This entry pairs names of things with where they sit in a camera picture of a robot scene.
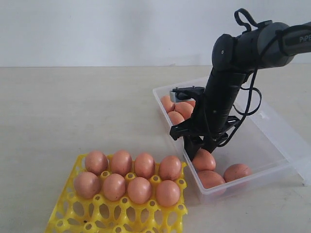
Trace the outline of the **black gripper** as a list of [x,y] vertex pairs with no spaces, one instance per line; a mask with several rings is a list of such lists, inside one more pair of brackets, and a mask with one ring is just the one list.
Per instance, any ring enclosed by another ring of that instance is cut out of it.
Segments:
[[229,115],[230,109],[221,109],[210,99],[197,100],[191,117],[170,129],[170,136],[184,139],[184,149],[190,161],[193,161],[199,149],[212,153],[218,146],[226,145],[243,119]]

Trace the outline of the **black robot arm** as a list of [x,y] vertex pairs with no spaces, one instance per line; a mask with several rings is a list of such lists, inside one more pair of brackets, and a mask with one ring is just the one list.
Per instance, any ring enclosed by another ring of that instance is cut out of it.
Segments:
[[256,30],[247,30],[232,37],[220,36],[212,51],[212,70],[205,87],[174,88],[173,102],[195,100],[189,119],[170,129],[170,136],[182,137],[184,150],[194,159],[199,149],[213,152],[225,146],[251,115],[246,108],[241,118],[230,111],[242,85],[254,81],[260,69],[283,67],[296,55],[311,50],[311,25],[288,26],[281,22],[265,21]]

